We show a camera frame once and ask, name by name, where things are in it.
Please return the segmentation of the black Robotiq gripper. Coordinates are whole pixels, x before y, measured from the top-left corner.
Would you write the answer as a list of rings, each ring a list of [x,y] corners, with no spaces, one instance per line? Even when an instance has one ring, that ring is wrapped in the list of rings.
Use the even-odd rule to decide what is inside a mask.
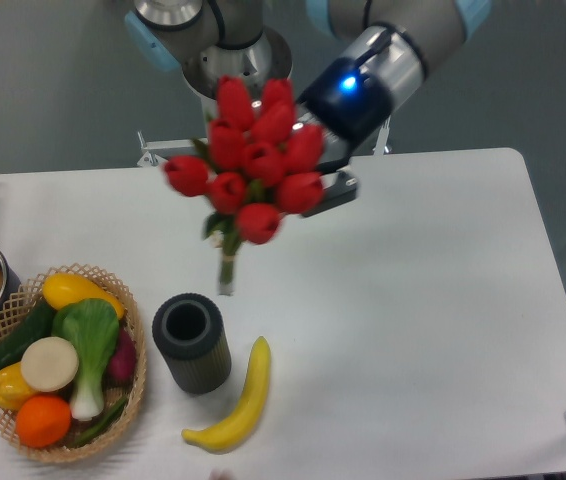
[[[394,101],[386,85],[363,65],[360,59],[337,58],[297,99],[325,133],[319,170],[345,167],[354,150],[392,113]],[[309,218],[354,201],[358,187],[350,170],[338,170],[322,200],[301,216]]]

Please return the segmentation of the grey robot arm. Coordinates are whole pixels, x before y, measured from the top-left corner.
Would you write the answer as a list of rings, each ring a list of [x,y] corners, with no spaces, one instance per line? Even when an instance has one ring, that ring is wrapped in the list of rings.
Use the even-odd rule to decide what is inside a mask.
[[[308,1],[313,24],[349,46],[299,95],[297,124],[323,126],[323,174],[335,174],[311,215],[352,201],[349,161],[485,21],[488,1]],[[263,21],[260,1],[136,1],[128,34],[156,68],[179,69],[206,114],[216,111],[224,76],[259,98],[266,81],[292,72],[285,39]]]

